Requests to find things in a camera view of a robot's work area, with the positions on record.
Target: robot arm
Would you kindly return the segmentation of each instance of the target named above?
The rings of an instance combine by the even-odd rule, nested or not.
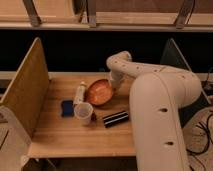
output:
[[[109,57],[107,66],[114,88],[123,74],[136,78],[129,103],[138,170],[190,170],[178,108],[200,96],[197,76],[175,67],[131,62],[128,52]]]

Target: wooden panel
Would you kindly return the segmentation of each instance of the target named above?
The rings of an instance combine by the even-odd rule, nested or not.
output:
[[[85,0],[34,0],[36,11],[43,22],[78,22]],[[0,21],[29,21],[22,0],[0,0]]]
[[[34,4],[43,22],[78,22],[85,0],[78,1],[77,13],[72,0],[34,0]]]
[[[61,101],[73,99],[81,81],[90,85],[107,78],[103,75],[73,75],[52,78],[40,119],[29,148],[29,157],[98,157],[134,156],[131,122],[105,128],[102,117],[122,110],[129,110],[128,99],[132,79],[126,78],[113,99],[94,107],[97,122],[87,127],[75,117],[61,117]]]
[[[0,21],[29,21],[22,0],[0,0]]]
[[[16,127],[17,123],[14,122],[17,119],[30,137],[37,124],[48,85],[45,57],[41,41],[37,38],[0,102],[15,115],[15,118],[6,115],[8,122]]]

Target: wooden table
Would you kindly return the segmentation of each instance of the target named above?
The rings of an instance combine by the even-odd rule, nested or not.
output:
[[[132,79],[125,77],[121,88],[107,104],[94,107],[97,121],[81,126],[75,117],[61,117],[62,100],[73,99],[77,86],[89,86],[106,74],[71,75],[52,78],[40,118],[29,147],[31,158],[135,156],[131,122],[105,128],[102,117],[129,110]]]

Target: cable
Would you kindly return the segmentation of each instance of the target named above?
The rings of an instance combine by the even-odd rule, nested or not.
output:
[[[189,167],[190,167],[191,171],[195,171],[194,168],[191,165]]]
[[[213,140],[212,140],[212,137],[211,137],[211,131],[210,131],[210,128],[209,128],[209,121],[212,117],[213,117],[213,111],[210,111],[210,115],[207,117],[206,123],[199,122],[199,124],[196,125],[196,127],[202,129],[205,132],[206,137],[207,137],[207,143],[204,146],[203,150],[201,150],[200,152],[196,152],[196,151],[186,149],[187,152],[188,152],[188,155],[192,156],[198,163],[200,163],[200,165],[203,167],[204,171],[206,171],[205,165],[196,156],[201,155],[201,154],[205,153],[206,151],[208,151],[210,143],[213,144]]]
[[[206,171],[205,165],[196,156],[192,156],[192,157],[194,157],[194,159],[197,160],[197,162],[200,163],[200,165],[203,167],[203,170]]]

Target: paper cup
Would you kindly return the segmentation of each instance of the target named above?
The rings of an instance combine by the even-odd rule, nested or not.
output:
[[[90,103],[82,102],[77,104],[74,108],[74,115],[81,121],[83,126],[86,126],[91,122],[92,114],[93,107]]]

